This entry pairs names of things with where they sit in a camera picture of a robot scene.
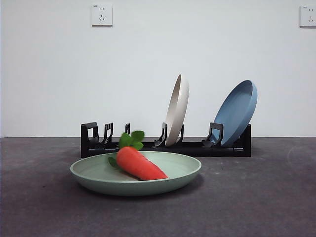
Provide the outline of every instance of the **toy carrot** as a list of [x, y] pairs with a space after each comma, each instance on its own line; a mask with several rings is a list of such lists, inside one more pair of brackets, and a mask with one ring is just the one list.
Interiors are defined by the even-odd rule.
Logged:
[[119, 143], [116, 160], [109, 158], [112, 166], [118, 165], [126, 172], [141, 180], [165, 179], [168, 176], [154, 163], [143, 156], [138, 150], [142, 149], [143, 131], [134, 131], [131, 136], [123, 133]]

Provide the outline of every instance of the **plate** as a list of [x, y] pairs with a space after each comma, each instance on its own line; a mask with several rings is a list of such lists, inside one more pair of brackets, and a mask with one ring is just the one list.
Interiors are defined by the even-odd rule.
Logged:
[[184, 116], [186, 115], [188, 99], [189, 83], [179, 75], [173, 88], [166, 117], [166, 124], [168, 125], [166, 139], [167, 147], [175, 144], [179, 137]]
[[176, 153], [141, 152], [155, 163], [169, 178], [139, 181], [125, 172], [114, 169], [103, 154], [81, 159], [73, 163], [70, 171], [84, 187], [98, 193], [116, 196], [146, 196], [166, 193], [192, 181], [201, 168], [197, 159]]
[[[250, 80], [238, 84], [227, 96], [214, 122], [224, 125], [223, 147], [231, 147], [248, 126], [257, 104], [257, 88]], [[210, 140], [218, 140], [219, 131], [213, 130]]]

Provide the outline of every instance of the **dish rack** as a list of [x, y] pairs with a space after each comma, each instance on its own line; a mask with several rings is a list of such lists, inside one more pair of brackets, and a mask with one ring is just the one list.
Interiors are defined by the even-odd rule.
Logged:
[[[92, 137], [89, 137], [88, 130], [92, 129]], [[210, 137], [213, 129], [219, 130], [219, 139], [211, 142]], [[158, 140], [143, 142], [141, 151], [171, 152], [192, 157], [250, 157], [251, 156], [251, 125], [249, 124], [242, 135], [231, 147], [222, 147], [224, 126], [219, 123], [210, 123], [209, 134], [206, 138], [200, 137], [199, 141], [183, 141], [184, 125], [182, 125], [180, 137], [177, 142], [166, 147], [168, 125], [162, 124], [162, 134]], [[130, 123], [125, 125], [125, 132], [130, 133]], [[104, 125], [104, 139], [100, 141], [98, 125], [96, 122], [81, 125], [81, 158], [118, 152], [118, 142], [112, 141], [113, 123]]]

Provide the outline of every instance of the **wall socket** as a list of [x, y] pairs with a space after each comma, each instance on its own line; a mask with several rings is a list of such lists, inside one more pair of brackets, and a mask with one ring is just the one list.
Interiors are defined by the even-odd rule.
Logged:
[[91, 6], [92, 26], [112, 26], [112, 4], [93, 4]]
[[316, 27], [316, 5], [300, 7], [300, 27]]

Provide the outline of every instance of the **green plate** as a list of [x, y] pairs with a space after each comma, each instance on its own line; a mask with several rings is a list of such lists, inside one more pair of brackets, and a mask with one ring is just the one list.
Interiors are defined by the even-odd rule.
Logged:
[[116, 153], [78, 160], [71, 165], [70, 170], [76, 180], [90, 190], [117, 196], [145, 196], [183, 187], [192, 181], [201, 169], [201, 162], [193, 157], [168, 152], [141, 153], [158, 165], [169, 178], [137, 180], [109, 164], [108, 157], [115, 158]]

